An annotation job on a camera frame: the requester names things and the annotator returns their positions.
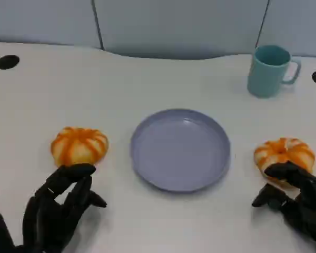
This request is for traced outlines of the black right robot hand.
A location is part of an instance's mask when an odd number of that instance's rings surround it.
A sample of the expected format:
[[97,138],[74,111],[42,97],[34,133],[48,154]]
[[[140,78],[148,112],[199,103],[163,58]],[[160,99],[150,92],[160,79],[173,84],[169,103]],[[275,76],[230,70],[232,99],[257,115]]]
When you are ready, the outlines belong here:
[[268,205],[283,214],[284,220],[296,231],[316,242],[316,177],[288,161],[268,166],[264,173],[300,189],[295,199],[283,190],[267,183],[253,200],[253,207]]

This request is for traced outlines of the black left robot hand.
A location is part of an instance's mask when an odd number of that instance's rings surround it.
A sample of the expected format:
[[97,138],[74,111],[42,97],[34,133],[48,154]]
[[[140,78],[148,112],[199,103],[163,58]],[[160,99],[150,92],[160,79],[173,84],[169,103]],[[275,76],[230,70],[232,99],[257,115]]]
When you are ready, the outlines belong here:
[[106,208],[91,190],[95,170],[89,163],[60,166],[29,199],[22,223],[29,252],[62,252],[87,208]]

